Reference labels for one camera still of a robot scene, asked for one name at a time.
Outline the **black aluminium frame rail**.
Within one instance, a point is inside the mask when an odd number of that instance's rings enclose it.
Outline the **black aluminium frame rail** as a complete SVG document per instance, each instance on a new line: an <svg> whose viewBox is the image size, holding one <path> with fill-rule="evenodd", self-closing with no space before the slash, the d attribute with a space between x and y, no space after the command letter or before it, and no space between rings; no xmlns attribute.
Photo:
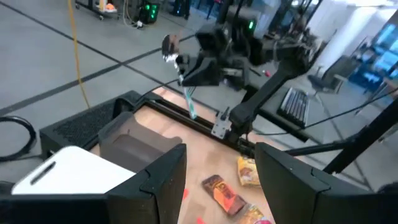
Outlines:
<svg viewBox="0 0 398 224"><path fill-rule="evenodd" d="M237 142L230 142L227 139L220 139L212 135L212 122L205 120L200 116L196 117L195 119L191 119L188 110L183 109L182 107L177 106L170 101L165 99L145 99L138 103L137 108L141 109L143 106L148 106L151 109L156 110L157 112L160 112L169 118L172 118L179 123L182 123L183 125L188 126L189 128L192 128L193 130L234 149L242 155L252 159L254 158L254 143L249 142L244 138L240 138Z"/></svg>

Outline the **silver spoon teal handle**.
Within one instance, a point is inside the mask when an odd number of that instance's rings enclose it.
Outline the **silver spoon teal handle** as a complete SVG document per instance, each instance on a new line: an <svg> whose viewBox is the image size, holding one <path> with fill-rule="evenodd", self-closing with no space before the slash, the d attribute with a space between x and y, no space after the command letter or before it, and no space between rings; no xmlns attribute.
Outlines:
<svg viewBox="0 0 398 224"><path fill-rule="evenodd" d="M176 58L178 55L181 54L179 50L179 43L180 43L179 35L167 34L162 41L162 47L161 47L162 58L167 63L173 63L176 70L177 70ZM180 75L178 73L178 84L180 86L182 86L182 80L183 80L183 75ZM194 102L192 100L192 93L194 92L195 87L187 87L187 86L182 86L182 87L183 87L183 95L187 103L190 118L195 119L197 117L197 112L195 110Z"/></svg>

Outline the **white plastic bin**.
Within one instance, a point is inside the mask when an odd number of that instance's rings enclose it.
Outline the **white plastic bin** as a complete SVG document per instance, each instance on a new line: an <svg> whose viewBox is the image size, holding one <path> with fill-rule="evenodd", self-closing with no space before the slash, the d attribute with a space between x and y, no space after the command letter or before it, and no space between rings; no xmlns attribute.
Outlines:
<svg viewBox="0 0 398 224"><path fill-rule="evenodd" d="M18 181L11 194L104 194L134 175L80 147L68 146Z"/></svg>

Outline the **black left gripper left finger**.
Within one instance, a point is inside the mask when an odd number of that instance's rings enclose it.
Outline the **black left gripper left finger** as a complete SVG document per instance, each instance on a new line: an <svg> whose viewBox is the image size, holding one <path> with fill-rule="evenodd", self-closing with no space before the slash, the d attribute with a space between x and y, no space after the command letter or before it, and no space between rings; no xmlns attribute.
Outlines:
<svg viewBox="0 0 398 224"><path fill-rule="evenodd" d="M178 144L107 193L109 224L177 224L187 145Z"/></svg>

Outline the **silver arm base bracket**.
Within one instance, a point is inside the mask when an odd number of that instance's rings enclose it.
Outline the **silver arm base bracket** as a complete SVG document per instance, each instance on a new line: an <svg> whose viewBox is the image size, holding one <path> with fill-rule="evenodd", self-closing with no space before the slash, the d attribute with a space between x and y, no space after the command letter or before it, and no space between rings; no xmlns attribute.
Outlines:
<svg viewBox="0 0 398 224"><path fill-rule="evenodd" d="M219 139L223 139L229 131L231 123L229 121L229 106L224 111L216 113L216 120L211 130L211 134Z"/></svg>

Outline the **black mesh tray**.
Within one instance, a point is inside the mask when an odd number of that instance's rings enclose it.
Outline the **black mesh tray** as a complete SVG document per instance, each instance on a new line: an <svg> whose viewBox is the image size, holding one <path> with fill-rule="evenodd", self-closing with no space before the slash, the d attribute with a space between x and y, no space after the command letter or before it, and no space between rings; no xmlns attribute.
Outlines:
<svg viewBox="0 0 398 224"><path fill-rule="evenodd" d="M100 129L113 120L116 99L112 98L39 131L42 158L46 159L65 146L85 147Z"/></svg>

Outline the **red ramen packet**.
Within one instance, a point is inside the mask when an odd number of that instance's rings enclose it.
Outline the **red ramen packet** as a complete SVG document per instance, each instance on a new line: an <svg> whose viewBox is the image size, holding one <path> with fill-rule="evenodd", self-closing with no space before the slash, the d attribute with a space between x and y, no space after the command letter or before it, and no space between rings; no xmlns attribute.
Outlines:
<svg viewBox="0 0 398 224"><path fill-rule="evenodd" d="M264 216L257 206L249 204L244 208L237 224L272 224L272 222Z"/></svg>

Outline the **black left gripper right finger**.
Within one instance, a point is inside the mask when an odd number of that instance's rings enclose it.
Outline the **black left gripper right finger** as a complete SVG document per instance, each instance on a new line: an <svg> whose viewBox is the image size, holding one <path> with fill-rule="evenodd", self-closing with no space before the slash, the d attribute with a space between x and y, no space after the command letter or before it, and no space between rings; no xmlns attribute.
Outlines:
<svg viewBox="0 0 398 224"><path fill-rule="evenodd" d="M313 175L314 167L266 143L257 143L254 155L276 224L314 224L318 194L329 184Z"/></svg>

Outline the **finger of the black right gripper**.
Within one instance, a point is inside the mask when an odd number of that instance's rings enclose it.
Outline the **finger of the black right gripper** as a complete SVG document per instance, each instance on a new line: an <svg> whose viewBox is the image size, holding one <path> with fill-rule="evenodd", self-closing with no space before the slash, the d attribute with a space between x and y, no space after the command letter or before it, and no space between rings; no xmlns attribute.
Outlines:
<svg viewBox="0 0 398 224"><path fill-rule="evenodd" d="M182 86L218 86L220 66L215 58L192 59L183 74Z"/></svg>
<svg viewBox="0 0 398 224"><path fill-rule="evenodd" d="M177 71L180 75L186 75L190 71L190 55L180 54L176 58Z"/></svg>

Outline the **black wheeled cart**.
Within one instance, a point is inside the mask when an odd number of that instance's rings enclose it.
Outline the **black wheeled cart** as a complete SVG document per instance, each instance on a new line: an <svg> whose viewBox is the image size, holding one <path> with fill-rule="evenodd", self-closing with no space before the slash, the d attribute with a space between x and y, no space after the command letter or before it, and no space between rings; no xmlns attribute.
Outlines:
<svg viewBox="0 0 398 224"><path fill-rule="evenodd" d="M105 18L119 19L118 4L114 0L74 0L76 9L85 8L95 13L102 21Z"/></svg>

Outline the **blue-edged ramen packet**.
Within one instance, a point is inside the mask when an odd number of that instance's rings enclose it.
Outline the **blue-edged ramen packet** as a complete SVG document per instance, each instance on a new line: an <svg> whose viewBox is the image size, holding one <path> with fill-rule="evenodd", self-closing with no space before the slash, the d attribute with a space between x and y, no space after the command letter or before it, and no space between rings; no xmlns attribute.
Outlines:
<svg viewBox="0 0 398 224"><path fill-rule="evenodd" d="M212 175L201 182L205 191L230 217L235 216L247 202L220 175Z"/></svg>

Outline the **computer keyboard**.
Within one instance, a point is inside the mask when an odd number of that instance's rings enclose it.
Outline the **computer keyboard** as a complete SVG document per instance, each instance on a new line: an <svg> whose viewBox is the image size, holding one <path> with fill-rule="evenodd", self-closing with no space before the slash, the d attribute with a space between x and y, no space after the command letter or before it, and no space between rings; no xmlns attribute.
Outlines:
<svg viewBox="0 0 398 224"><path fill-rule="evenodd" d="M306 92L290 88L285 94L277 114L294 125L305 128L308 119L310 99Z"/></svg>

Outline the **yellow ramen packet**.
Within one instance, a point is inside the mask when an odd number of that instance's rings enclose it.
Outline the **yellow ramen packet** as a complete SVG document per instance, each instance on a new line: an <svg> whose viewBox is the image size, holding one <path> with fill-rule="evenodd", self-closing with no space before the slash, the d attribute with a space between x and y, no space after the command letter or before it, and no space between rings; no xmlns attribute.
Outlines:
<svg viewBox="0 0 398 224"><path fill-rule="evenodd" d="M254 159L240 156L238 163L238 178L242 186L260 187L259 176Z"/></svg>

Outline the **black frame strut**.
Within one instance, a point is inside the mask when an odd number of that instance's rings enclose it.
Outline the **black frame strut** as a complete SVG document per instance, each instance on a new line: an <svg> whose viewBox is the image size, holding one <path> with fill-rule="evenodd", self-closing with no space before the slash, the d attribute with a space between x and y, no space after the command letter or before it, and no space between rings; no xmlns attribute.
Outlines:
<svg viewBox="0 0 398 224"><path fill-rule="evenodd" d="M328 174L340 173L397 122L398 98L383 110L369 125L360 130L358 135L343 148L323 171Z"/></svg>

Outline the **clear plastic bin right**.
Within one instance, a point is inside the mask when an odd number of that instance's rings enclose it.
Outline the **clear plastic bin right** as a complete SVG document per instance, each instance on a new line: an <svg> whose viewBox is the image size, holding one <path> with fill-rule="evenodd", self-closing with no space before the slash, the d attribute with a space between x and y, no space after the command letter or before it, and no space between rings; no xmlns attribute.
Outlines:
<svg viewBox="0 0 398 224"><path fill-rule="evenodd" d="M122 112L98 133L100 156L138 173L160 156L182 143L139 124L134 114Z"/></svg>

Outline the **black computer green lights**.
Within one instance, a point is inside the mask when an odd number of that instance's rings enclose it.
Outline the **black computer green lights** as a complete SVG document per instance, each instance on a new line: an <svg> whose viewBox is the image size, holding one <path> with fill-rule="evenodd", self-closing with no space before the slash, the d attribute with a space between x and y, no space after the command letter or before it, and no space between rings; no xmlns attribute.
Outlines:
<svg viewBox="0 0 398 224"><path fill-rule="evenodd" d="M160 3L158 0L142 0L139 9L139 20L144 24L153 24L157 20Z"/></svg>

